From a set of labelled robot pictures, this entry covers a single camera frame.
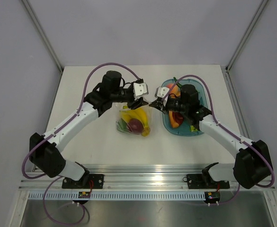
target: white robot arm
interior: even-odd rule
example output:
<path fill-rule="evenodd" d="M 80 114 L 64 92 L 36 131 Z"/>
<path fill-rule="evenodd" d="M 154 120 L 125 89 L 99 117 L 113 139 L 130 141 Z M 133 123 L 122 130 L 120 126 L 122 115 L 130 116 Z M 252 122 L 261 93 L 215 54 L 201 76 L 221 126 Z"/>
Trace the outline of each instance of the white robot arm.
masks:
<path fill-rule="evenodd" d="M 211 136 L 235 158 L 234 165 L 222 165 L 217 162 L 205 167 L 202 179 L 207 185 L 211 182 L 236 180 L 249 189 L 269 175 L 272 175 L 273 184 L 270 154 L 263 141 L 254 142 L 220 123 L 209 109 L 200 104 L 198 91 L 193 85 L 182 85 L 180 97 L 170 97 L 168 94 L 169 88 L 159 87 L 155 94 L 157 100 L 149 106 L 165 114 L 169 111 L 181 113 L 190 125 Z"/>
<path fill-rule="evenodd" d="M 142 79 L 130 83 L 127 88 L 120 87 L 121 80 L 119 72 L 108 71 L 102 82 L 85 96 L 80 110 L 77 109 L 43 135 L 33 134 L 30 138 L 30 150 L 36 150 L 29 156 L 30 161 L 49 177 L 64 176 L 76 181 L 79 187 L 85 185 L 89 171 L 78 163 L 65 160 L 61 152 L 87 124 L 110 109 L 113 102 L 126 102 L 130 109 L 148 104 L 143 100 L 143 96 L 148 94 L 148 87 Z M 36 148 L 45 138 L 47 140 Z"/>

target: yellow banana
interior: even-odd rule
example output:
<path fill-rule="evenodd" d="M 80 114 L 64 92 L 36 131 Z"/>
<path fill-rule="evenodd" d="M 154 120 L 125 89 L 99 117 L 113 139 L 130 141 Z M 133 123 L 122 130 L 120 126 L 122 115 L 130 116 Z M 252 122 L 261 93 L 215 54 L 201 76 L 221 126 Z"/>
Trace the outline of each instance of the yellow banana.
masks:
<path fill-rule="evenodd" d="M 143 123 L 143 126 L 145 128 L 148 128 L 149 127 L 149 123 L 148 123 L 148 116 L 147 116 L 147 113 L 143 110 L 142 107 L 138 108 L 138 109 L 135 109 L 134 110 L 138 116 L 140 116 L 140 119 L 141 119 L 141 122 Z"/>
<path fill-rule="evenodd" d="M 142 122 L 141 117 L 134 110 L 126 110 L 124 112 L 126 112 L 131 118 L 138 119 Z"/>
<path fill-rule="evenodd" d="M 119 111 L 121 118 L 126 122 L 129 123 L 129 121 L 132 119 L 132 117 L 126 112 L 126 111 Z"/>
<path fill-rule="evenodd" d="M 149 127 L 149 122 L 148 122 L 148 115 L 147 113 L 143 110 L 142 107 L 135 109 L 134 110 L 137 115 L 140 116 L 141 122 L 143 123 L 143 131 L 142 131 L 142 136 L 147 136 L 150 134 L 150 127 Z"/>

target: teal plastic tray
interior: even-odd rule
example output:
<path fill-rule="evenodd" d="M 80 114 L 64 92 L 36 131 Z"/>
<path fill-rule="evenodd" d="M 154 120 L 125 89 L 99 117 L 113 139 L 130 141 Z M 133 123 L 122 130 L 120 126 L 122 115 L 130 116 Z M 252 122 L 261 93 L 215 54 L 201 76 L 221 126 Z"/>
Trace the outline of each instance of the teal plastic tray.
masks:
<path fill-rule="evenodd" d="M 165 82 L 163 82 L 162 87 L 170 84 L 170 83 L 174 83 L 173 79 L 168 79 Z M 204 87 L 201 85 L 201 83 L 199 83 L 198 81 L 194 80 L 194 79 L 183 79 L 180 81 L 181 85 L 184 84 L 192 84 L 195 86 L 196 90 L 198 91 L 198 98 L 200 101 L 200 104 L 208 107 L 207 103 L 206 103 L 206 95 L 205 95 L 205 91 L 204 91 Z M 169 116 L 167 114 L 162 114 L 162 122 L 163 125 L 165 126 L 166 130 L 168 130 L 170 133 L 174 134 L 174 135 L 178 135 L 178 136 L 198 136 L 203 134 L 202 131 L 191 131 L 191 125 L 189 125 L 188 121 L 184 120 L 184 122 L 178 127 L 178 128 L 172 128 L 170 120 L 169 120 Z"/>

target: plastic bag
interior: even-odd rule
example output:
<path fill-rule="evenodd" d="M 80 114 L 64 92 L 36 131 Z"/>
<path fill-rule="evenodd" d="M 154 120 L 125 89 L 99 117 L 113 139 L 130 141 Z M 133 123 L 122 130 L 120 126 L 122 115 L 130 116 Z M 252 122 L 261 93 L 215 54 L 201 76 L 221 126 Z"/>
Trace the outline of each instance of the plastic bag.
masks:
<path fill-rule="evenodd" d="M 116 129 L 123 133 L 148 136 L 152 109 L 148 105 L 131 110 L 125 103 L 117 103 Z"/>

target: white wall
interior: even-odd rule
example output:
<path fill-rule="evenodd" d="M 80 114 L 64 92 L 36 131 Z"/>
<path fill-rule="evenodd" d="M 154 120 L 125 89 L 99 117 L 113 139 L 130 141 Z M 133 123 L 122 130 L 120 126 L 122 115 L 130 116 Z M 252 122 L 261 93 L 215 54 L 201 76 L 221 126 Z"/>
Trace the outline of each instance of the white wall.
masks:
<path fill-rule="evenodd" d="M 251 137 L 269 146 L 277 189 L 277 0 L 270 1 L 231 76 Z"/>
<path fill-rule="evenodd" d="M 64 66 L 221 64 L 260 0 L 30 0 Z"/>
<path fill-rule="evenodd" d="M 59 77 L 20 2 L 0 1 L 0 227 L 21 178 L 29 137 L 43 132 Z"/>

